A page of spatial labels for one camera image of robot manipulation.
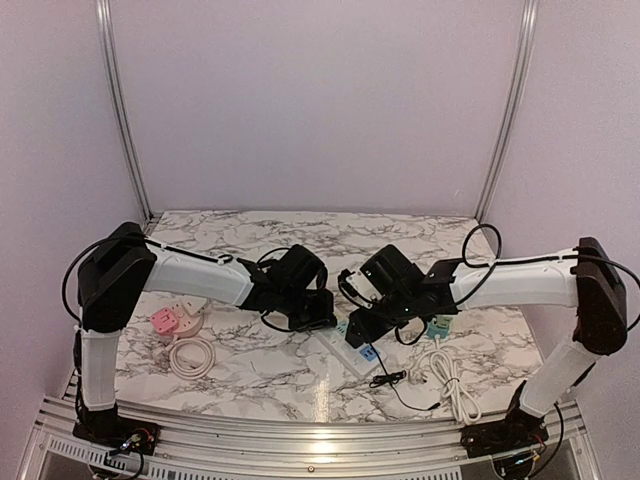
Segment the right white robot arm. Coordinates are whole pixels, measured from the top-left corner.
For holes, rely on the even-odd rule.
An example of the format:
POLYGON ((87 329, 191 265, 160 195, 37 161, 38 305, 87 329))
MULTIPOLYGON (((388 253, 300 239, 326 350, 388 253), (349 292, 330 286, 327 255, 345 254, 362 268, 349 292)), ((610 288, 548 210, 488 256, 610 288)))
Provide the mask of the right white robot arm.
POLYGON ((467 255, 436 261, 423 272, 397 247, 387 245, 355 271, 338 276, 341 293, 355 305, 349 342, 372 343, 411 320, 494 306, 573 308, 577 323, 539 370, 515 393, 495 438, 515 448, 534 431, 561 395, 579 383, 603 356, 626 344, 637 327, 627 313, 628 268, 601 244, 583 237, 576 247, 541 256, 473 262, 467 255))

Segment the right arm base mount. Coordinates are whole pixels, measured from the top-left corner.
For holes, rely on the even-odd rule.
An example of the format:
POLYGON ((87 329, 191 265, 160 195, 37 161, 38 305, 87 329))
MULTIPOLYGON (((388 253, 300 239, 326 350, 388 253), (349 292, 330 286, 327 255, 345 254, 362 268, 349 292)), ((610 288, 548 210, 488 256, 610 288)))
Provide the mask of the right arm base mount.
POLYGON ((545 443, 549 434, 543 423, 543 418, 513 410, 502 420, 462 428, 460 444, 469 458, 478 458, 545 443))

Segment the white multicolour power strip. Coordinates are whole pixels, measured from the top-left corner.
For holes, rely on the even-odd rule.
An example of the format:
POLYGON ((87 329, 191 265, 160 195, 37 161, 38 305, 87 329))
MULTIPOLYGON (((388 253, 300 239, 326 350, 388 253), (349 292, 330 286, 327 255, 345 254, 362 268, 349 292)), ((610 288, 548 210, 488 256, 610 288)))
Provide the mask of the white multicolour power strip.
POLYGON ((336 357, 340 363, 359 379, 369 377, 374 371, 380 369, 377 354, 381 359, 386 359, 386 353, 378 346, 377 354, 368 344, 362 344, 354 348, 346 341, 348 317, 341 311, 335 313, 337 324, 332 329, 326 328, 315 332, 319 341, 328 351, 336 357))

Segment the black power adapter with cable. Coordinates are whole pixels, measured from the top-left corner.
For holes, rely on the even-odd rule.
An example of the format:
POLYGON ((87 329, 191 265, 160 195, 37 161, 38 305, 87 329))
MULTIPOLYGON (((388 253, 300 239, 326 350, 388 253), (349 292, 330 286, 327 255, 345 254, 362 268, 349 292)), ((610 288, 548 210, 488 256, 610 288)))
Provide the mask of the black power adapter with cable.
POLYGON ((379 351, 376 349, 376 347, 372 344, 372 343, 367 343, 367 347, 368 349, 374 354, 379 366, 382 369, 382 373, 379 375, 374 375, 371 379, 371 381, 369 382, 369 387, 371 389, 378 389, 380 387, 383 386, 388 386, 395 394, 397 400, 400 402, 400 404, 402 406, 404 406, 407 409, 413 410, 413 411, 418 411, 418 412, 431 412, 431 411, 435 411, 436 409, 441 407, 441 403, 440 402, 435 402, 432 405, 430 405, 427 408, 424 407, 416 407, 413 405, 410 405, 409 403, 405 402, 403 400, 403 398, 401 397, 399 391, 396 388, 396 385, 401 381, 404 380, 407 377, 407 371, 406 370, 399 370, 399 371, 395 371, 395 372, 389 372, 388 369, 386 368, 386 365, 384 364, 384 361, 382 360, 382 357, 379 353, 379 351))

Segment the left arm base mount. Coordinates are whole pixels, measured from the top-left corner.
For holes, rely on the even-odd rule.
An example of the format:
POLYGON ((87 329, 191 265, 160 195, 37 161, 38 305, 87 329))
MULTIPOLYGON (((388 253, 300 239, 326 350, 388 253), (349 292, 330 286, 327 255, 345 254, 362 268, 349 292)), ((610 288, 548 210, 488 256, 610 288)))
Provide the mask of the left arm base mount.
POLYGON ((136 451, 152 455, 159 433, 158 424, 123 417, 116 406, 102 411, 80 408, 73 428, 76 438, 110 447, 114 454, 136 451))

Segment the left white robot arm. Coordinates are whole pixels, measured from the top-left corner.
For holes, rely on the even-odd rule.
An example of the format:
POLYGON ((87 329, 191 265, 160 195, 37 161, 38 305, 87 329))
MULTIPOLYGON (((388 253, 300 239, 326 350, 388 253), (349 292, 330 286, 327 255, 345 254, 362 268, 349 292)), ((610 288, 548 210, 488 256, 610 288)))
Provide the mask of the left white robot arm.
POLYGON ((106 445, 125 438, 116 407, 119 337, 144 293, 200 297, 257 312, 280 314, 287 332, 333 328, 334 295, 324 262, 306 247, 284 247, 279 258, 211 256, 162 243, 133 222, 81 251, 61 281, 63 307, 79 328, 80 399, 86 426, 106 445))

